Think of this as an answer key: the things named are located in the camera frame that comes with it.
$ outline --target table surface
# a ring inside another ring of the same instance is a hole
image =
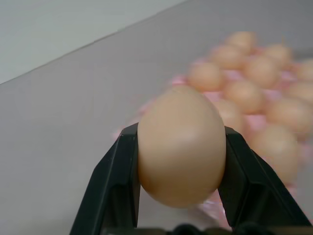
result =
[[[229,33],[312,46],[313,1],[191,0],[0,86],[0,233],[66,235],[111,133]],[[298,201],[312,215],[312,167]],[[213,221],[142,191],[139,226]]]

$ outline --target eggshell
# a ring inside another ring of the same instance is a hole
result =
[[[246,56],[237,46],[223,45],[212,52],[211,60],[222,69],[239,70],[246,62]]]
[[[225,129],[214,105],[177,85],[157,98],[138,125],[138,173],[143,188],[174,208],[202,203],[219,186]]]
[[[240,112],[239,107],[234,102],[225,99],[213,102],[213,104],[219,111],[224,125],[233,128],[243,135],[245,131],[245,118]]]
[[[313,59],[304,61],[299,64],[295,74],[299,80],[302,81],[313,81]]]
[[[296,179],[300,146],[286,127],[274,124],[267,126],[254,134],[249,146],[265,158],[284,184]]]
[[[245,114],[261,112],[265,104],[265,96],[262,90],[248,80],[233,81],[224,88],[223,96],[238,105]]]
[[[280,77],[279,67],[273,59],[265,56],[256,56],[244,68],[244,75],[261,88],[273,88]]]
[[[225,75],[217,64],[201,63],[192,67],[187,81],[200,92],[214,92],[221,90]]]
[[[239,47],[247,55],[253,53],[256,45],[256,36],[253,32],[235,32],[226,40],[229,45]]]
[[[299,138],[308,136],[313,127],[311,106],[300,99],[284,97],[274,101],[266,108],[268,122],[289,128]]]
[[[299,81],[291,84],[284,92],[285,95],[299,98],[313,106],[313,81]]]
[[[263,54],[274,59],[281,69],[288,69],[292,61],[291,49],[283,44],[274,44],[266,47]]]

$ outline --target gray surface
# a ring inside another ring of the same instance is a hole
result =
[[[294,48],[311,47],[312,8],[310,0],[193,0],[2,84],[0,234],[68,234],[111,133],[141,104],[232,31],[256,31],[261,45],[283,35]],[[309,214],[311,170],[299,180]],[[140,226],[187,221],[211,224],[143,192]]]

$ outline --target pink egg tray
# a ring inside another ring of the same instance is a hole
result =
[[[194,64],[199,64],[205,61],[204,59],[197,60]],[[240,71],[236,70],[224,70],[226,74],[226,78],[228,81],[236,81],[236,80],[243,80],[245,79],[244,76]],[[275,101],[280,99],[283,94],[282,90],[287,88],[290,84],[297,82],[295,76],[293,76],[292,72],[290,71],[282,71],[281,78],[277,86],[275,86],[272,90],[263,89],[265,94],[266,100],[269,102]],[[171,81],[169,86],[176,86],[176,85],[188,85],[187,78],[185,75],[178,75],[175,76]],[[203,95],[210,101],[219,101],[222,99],[223,92],[204,92]],[[153,100],[150,100],[146,104],[144,104],[138,111],[137,117],[129,123],[129,125],[139,122],[140,117],[145,114],[149,106],[153,104]],[[265,115],[257,114],[257,115],[244,115],[246,122],[250,128],[250,132],[262,130],[267,125],[267,120]],[[119,129],[115,134],[114,138],[117,138],[120,131]],[[313,148],[311,145],[306,143],[306,141],[302,141],[299,143],[301,146],[301,155],[300,155],[300,166],[304,167],[311,158],[313,153]],[[296,185],[289,184],[287,185],[287,189],[290,191],[291,195],[296,199],[297,189]],[[210,198],[208,198],[204,203],[198,205],[198,208],[205,212],[208,216],[216,219],[221,227],[229,228],[224,209],[217,191],[215,191]]]

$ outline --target egg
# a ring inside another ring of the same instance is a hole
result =
[[[304,61],[295,72],[296,77],[302,81],[313,81],[313,59]]]
[[[244,114],[259,113],[265,104],[262,90],[248,80],[229,82],[224,88],[223,97],[236,103]]]
[[[274,59],[279,68],[288,69],[292,61],[291,49],[283,44],[274,44],[263,50],[263,55]]]
[[[239,107],[234,102],[225,99],[215,101],[213,104],[219,111],[224,125],[233,128],[243,135],[245,131],[245,119]]]
[[[256,45],[256,36],[253,32],[235,32],[226,40],[226,44],[237,46],[250,55]]]
[[[239,70],[246,61],[246,55],[237,46],[223,45],[213,51],[211,60],[222,69]]]
[[[299,81],[291,84],[284,94],[289,97],[299,98],[313,106],[313,81]]]
[[[173,208],[202,203],[219,186],[225,128],[214,105],[190,86],[158,97],[137,130],[138,175],[152,198]]]
[[[294,134],[286,127],[268,125],[251,137],[249,146],[265,158],[284,184],[296,179],[300,146]]]
[[[300,99],[284,97],[266,108],[268,122],[289,128],[300,139],[309,135],[313,127],[311,106]]]
[[[187,81],[200,92],[219,91],[225,83],[225,75],[214,63],[201,63],[190,70]]]
[[[244,68],[244,75],[261,88],[273,88],[280,77],[280,71],[273,59],[265,56],[256,56]]]

